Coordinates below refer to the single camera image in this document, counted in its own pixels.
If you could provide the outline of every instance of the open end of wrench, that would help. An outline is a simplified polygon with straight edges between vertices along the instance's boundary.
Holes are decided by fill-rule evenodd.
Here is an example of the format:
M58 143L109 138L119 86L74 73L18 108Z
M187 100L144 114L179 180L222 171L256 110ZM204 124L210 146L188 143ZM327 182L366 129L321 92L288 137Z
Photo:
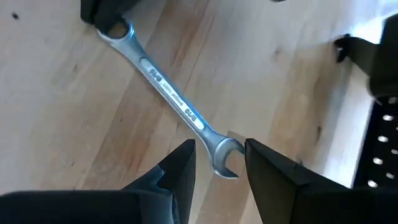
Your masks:
M244 146L238 140L233 138L225 138L217 145L213 156L212 166L214 172L220 177L227 179L237 179L239 177L225 166L227 157L234 150L244 154Z

